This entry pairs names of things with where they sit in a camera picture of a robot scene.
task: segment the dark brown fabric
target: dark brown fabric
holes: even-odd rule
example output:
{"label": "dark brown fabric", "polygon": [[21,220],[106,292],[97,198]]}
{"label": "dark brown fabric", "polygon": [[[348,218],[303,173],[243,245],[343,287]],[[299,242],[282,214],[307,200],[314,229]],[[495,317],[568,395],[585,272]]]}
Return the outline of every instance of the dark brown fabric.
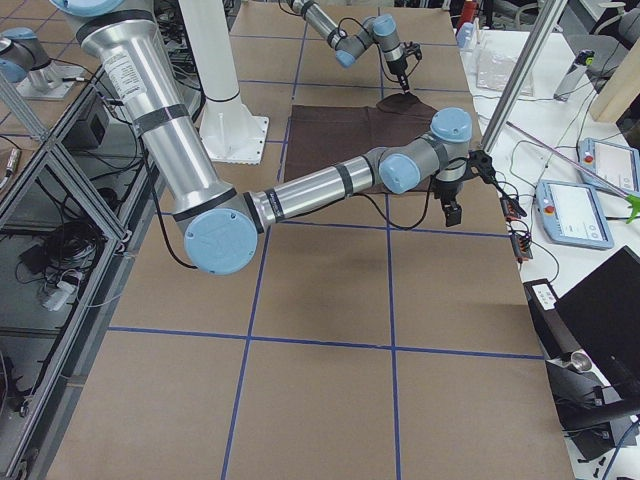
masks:
{"label": "dark brown fabric", "polygon": [[[374,107],[294,105],[285,162],[289,181],[368,152],[406,145],[429,130],[436,110],[412,94],[395,94]],[[429,181],[414,190],[426,192]],[[368,193],[387,192],[375,186]]]}

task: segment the computer monitor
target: computer monitor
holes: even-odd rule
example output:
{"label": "computer monitor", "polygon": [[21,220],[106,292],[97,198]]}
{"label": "computer monitor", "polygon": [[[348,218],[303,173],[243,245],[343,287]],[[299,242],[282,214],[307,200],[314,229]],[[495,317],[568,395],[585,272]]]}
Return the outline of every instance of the computer monitor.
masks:
{"label": "computer monitor", "polygon": [[640,397],[640,257],[621,248],[556,309],[620,397]]}

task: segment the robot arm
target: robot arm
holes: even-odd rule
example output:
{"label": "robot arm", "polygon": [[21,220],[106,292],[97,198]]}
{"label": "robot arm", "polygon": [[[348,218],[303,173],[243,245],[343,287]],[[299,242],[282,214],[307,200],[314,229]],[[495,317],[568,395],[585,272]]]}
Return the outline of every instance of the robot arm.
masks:
{"label": "robot arm", "polygon": [[67,13],[82,48],[101,60],[136,134],[167,181],[186,251],[202,270],[240,270],[255,253],[258,233],[268,226],[380,182],[403,193],[436,173],[452,185],[467,174],[458,163],[466,166],[471,119],[450,108],[434,117],[431,132],[404,147],[377,148],[263,192],[238,195],[218,177],[182,103],[152,1],[51,1]]}
{"label": "robot arm", "polygon": [[36,58],[23,45],[0,34],[0,71],[11,83],[21,82],[35,65]]}
{"label": "robot arm", "polygon": [[300,15],[336,51],[336,59],[345,68],[353,65],[371,45],[376,44],[392,75],[398,78],[402,91],[409,91],[407,58],[422,59],[420,45],[400,42],[396,22],[390,14],[365,18],[356,35],[348,35],[314,0],[287,0],[291,10]]}

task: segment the sticker label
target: sticker label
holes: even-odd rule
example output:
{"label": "sticker label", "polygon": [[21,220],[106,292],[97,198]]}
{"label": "sticker label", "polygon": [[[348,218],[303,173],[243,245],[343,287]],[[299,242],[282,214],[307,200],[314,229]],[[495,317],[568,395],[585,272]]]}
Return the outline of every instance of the sticker label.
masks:
{"label": "sticker label", "polygon": [[136,66],[126,51],[123,50],[107,58],[104,61],[104,69],[124,103],[147,92]]}
{"label": "sticker label", "polygon": [[542,305],[542,308],[545,310],[553,310],[555,308],[556,297],[553,296],[548,285],[534,285],[533,293],[538,297],[538,301]]}

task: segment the floor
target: floor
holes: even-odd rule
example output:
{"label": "floor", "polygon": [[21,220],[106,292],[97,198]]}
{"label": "floor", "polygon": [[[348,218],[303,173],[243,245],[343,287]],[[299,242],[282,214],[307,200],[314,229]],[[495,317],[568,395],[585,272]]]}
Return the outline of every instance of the floor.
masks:
{"label": "floor", "polygon": [[[0,12],[27,14],[14,3]],[[238,191],[282,178],[292,102],[397,91],[375,54],[339,70],[268,7],[243,7],[232,31],[243,101],[271,119],[260,166],[219,166]],[[394,11],[429,67],[414,89],[472,111],[438,13]],[[352,199],[269,230],[224,278],[172,263],[154,221],[47,478],[573,478],[495,193],[470,182],[460,200],[463,225],[445,230],[436,203],[402,232]],[[410,223],[424,198],[377,202]]]}

